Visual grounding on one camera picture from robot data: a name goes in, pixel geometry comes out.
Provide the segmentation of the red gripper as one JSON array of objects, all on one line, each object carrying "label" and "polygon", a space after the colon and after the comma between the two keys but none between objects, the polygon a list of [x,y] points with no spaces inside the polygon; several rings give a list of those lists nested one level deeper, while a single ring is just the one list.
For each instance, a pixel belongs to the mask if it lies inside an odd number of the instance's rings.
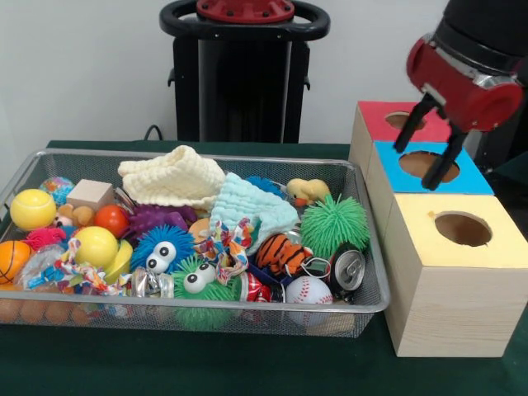
[{"label": "red gripper", "polygon": [[518,109],[523,91],[512,75],[481,72],[445,52],[428,35],[412,47],[406,69],[411,83],[423,97],[399,132],[395,151],[404,151],[423,117],[432,110],[452,124],[444,153],[422,179],[422,187],[434,191],[463,148],[467,137],[463,131],[497,128]]}]

